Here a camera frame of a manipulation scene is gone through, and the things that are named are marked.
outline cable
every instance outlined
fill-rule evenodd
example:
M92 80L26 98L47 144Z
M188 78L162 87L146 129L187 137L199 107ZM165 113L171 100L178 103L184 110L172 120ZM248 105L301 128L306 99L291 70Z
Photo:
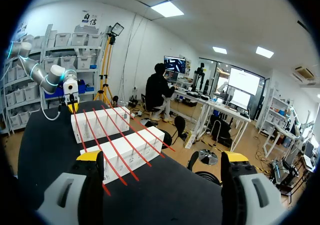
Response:
M50 121L54 121L54 120L57 120L58 117L60 116L60 109L61 109L61 105L59 104L59 107L58 107L58 114L56 115L56 117L54 118L50 118L46 115L45 111L44 111L44 106L42 104L42 100L43 100L43 92L44 92L44 89L42 88L42 91L40 91L40 105L41 105L41 110L42 110L42 113L43 115L45 116L46 119L50 120Z

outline computer monitor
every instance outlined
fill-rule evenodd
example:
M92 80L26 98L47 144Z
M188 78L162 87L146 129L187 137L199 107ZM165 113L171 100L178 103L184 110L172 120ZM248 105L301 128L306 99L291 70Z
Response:
M232 100L230 101L230 103L232 103L242 109L247 110L250 97L251 97L250 94L235 89L234 93L233 93Z
M231 68L228 85L256 95L259 86L260 77L248 72Z
M184 58L164 56L164 65L166 70L182 73L186 72L186 60Z

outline person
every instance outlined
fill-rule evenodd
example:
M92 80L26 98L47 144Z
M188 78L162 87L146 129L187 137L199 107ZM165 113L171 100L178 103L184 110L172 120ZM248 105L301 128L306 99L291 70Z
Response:
M154 66L155 73L152 74L145 87L146 109L159 109L154 112L151 120L159 121L159 115L164 110L164 122L170 121L170 98L175 92L175 86L169 88L167 80L164 78L166 67L163 63L157 63Z

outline stacked white box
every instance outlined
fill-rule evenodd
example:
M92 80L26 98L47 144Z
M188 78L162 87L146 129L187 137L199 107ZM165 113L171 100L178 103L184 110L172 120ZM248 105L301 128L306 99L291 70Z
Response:
M157 129L156 127L148 127L148 130L156 135L159 139L163 141L165 137L165 133ZM148 141L157 151L161 152L162 142L156 139L150 132L146 129L139 131L138 133ZM130 143L141 153L141 155L149 162L152 159L156 158L159 153L157 153L149 144L147 144L138 134L132 133L130 135L125 136ZM129 143L123 138L120 137L118 139L112 140L113 145L123 157L124 161L132 171L141 167L146 162L137 154L136 151L129 145ZM112 166L122 177L129 173L129 170L126 168L124 163L118 158L115 150L111 146L110 142L102 143L101 145L102 151L109 159ZM87 149L88 152L98 151L98 146L93 146ZM118 176L112 170L108 162L104 159L104 178L103 183L107 184L116 179Z
M121 117L123 117L126 120L127 123L130 122L130 116L127 113L125 113L125 111L123 111L121 107L116 107L114 109L117 111L118 114L120 114ZM130 113L129 109L127 109L125 106L123 106L123 109L125 109L128 113ZM118 128L121 130L121 132L125 132L125 131L129 130L129 126L123 121L123 119L120 116L118 116L116 114L116 112L112 108L106 109L107 113L103 109L96 110L95 112L96 112L97 116L99 117L101 124L103 125L105 131L107 132L107 134L109 136L113 135L113 134L118 134L119 131L117 130L115 125L112 123L112 121L108 117L107 113L112 118L114 123L118 126ZM102 130L95 113L93 111L86 111L85 114L90 122L90 125L92 127L92 130L94 132L95 137L97 139L105 137L106 135L105 135L104 131ZM93 140L94 136L89 128L89 125L87 124L85 114L84 113L77 113L76 119L77 119L77 122L79 125L82 139L84 142L87 142L87 141ZM80 138L80 135L78 132L78 128L76 126L75 116L73 114L71 115L71 124L72 124L73 133L75 136L75 140L79 144L79 143L81 143L81 138Z

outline black table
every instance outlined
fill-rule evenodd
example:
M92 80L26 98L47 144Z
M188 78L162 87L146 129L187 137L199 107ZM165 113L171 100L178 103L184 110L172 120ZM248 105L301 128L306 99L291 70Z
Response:
M83 109L101 109L101 101L79 104ZM45 111L49 117L57 109ZM120 134L110 136L119 138ZM107 138L98 139L100 143ZM85 143L95 146L95 141ZM44 191L63 172L68 171L83 149L76 143L71 125L71 114L62 107L56 121L47 120L41 111L30 117L21 141L18 159L19 185L33 209L38 209L44 199ZM111 196L103 195L104 224L221 224L221 187L192 173L168 156L150 161L152 167L143 165L134 172L107 184Z

